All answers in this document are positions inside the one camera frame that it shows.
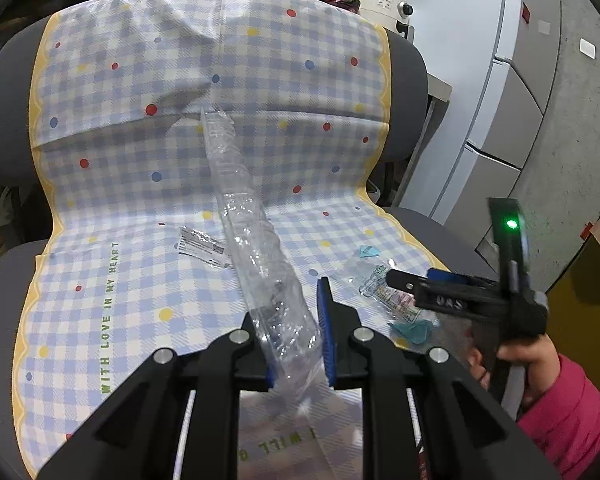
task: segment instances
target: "yellow polka dot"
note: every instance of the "yellow polka dot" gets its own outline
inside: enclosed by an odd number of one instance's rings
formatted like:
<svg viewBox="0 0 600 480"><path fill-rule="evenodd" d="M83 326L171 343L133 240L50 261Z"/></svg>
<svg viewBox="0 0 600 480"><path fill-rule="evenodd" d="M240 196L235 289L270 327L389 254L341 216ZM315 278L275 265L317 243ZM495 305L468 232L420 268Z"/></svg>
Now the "yellow polka dot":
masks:
<svg viewBox="0 0 600 480"><path fill-rule="evenodd" d="M160 318L160 321L168 321L173 317L173 310L170 308L164 308L160 311L158 317Z"/></svg>

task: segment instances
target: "refrigerator door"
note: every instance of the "refrigerator door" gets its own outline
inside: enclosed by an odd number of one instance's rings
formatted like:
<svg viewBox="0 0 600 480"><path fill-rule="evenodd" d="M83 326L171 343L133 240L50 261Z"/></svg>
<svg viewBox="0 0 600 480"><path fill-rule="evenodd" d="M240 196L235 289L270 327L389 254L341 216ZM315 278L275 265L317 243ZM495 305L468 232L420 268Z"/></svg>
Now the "refrigerator door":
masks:
<svg viewBox="0 0 600 480"><path fill-rule="evenodd" d="M542 112L515 70L494 61L468 141L481 152L522 168L541 122Z"/></svg>
<svg viewBox="0 0 600 480"><path fill-rule="evenodd" d="M560 47L560 0L505 0L496 58L509 61L546 110Z"/></svg>
<svg viewBox="0 0 600 480"><path fill-rule="evenodd" d="M507 197L520 170L464 147L432 218L476 248L491 227L488 197Z"/></svg>

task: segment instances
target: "transparent plastic packaging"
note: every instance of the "transparent plastic packaging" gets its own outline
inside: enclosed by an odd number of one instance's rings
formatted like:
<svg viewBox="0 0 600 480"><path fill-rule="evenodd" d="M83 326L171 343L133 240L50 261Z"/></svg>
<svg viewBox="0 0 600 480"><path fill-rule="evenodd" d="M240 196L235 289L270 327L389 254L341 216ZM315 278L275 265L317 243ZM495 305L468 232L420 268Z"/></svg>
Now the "transparent plastic packaging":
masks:
<svg viewBox="0 0 600 480"><path fill-rule="evenodd" d="M415 306L413 294L391 288L386 284L387 272L395 268L393 259L380 256L360 256L357 251L344 262L332 278L349 283L365 298L370 298L376 309L384 314L392 335L408 341L410 348L418 350L440 327L438 316Z"/></svg>
<svg viewBox="0 0 600 480"><path fill-rule="evenodd" d="M320 329L253 189L223 111L201 113L206 156L230 254L276 389L300 396L322 360Z"/></svg>

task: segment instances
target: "printed label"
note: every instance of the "printed label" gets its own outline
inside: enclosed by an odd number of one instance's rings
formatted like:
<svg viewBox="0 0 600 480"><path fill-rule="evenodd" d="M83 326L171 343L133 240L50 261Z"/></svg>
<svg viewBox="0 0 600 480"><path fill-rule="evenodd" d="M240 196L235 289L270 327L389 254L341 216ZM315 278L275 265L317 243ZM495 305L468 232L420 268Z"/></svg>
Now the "printed label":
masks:
<svg viewBox="0 0 600 480"><path fill-rule="evenodd" d="M225 269L232 267L231 258L222 242L197 229L181 227L177 248L180 254L193 256L213 266Z"/></svg>

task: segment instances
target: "metal screw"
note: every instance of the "metal screw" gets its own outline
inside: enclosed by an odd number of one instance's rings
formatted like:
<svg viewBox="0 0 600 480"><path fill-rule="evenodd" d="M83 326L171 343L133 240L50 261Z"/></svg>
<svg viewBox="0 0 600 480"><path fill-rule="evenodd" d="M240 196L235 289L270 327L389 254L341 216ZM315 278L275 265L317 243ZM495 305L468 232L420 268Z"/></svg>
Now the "metal screw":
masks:
<svg viewBox="0 0 600 480"><path fill-rule="evenodd" d="M237 345L246 343L250 337L251 336L249 336L249 332L241 328L239 328L238 330L234 330L229 334L229 339Z"/></svg>
<svg viewBox="0 0 600 480"><path fill-rule="evenodd" d="M361 326L353 331L353 337L355 337L358 341L366 343L374 338L374 331L366 326Z"/></svg>
<svg viewBox="0 0 600 480"><path fill-rule="evenodd" d="M448 361L449 352L447 352L444 348L436 346L435 348L429 350L429 357L431 357L432 361L442 364Z"/></svg>
<svg viewBox="0 0 600 480"><path fill-rule="evenodd" d="M169 348L158 348L154 353L154 361L159 365L167 364L173 359L173 350Z"/></svg>

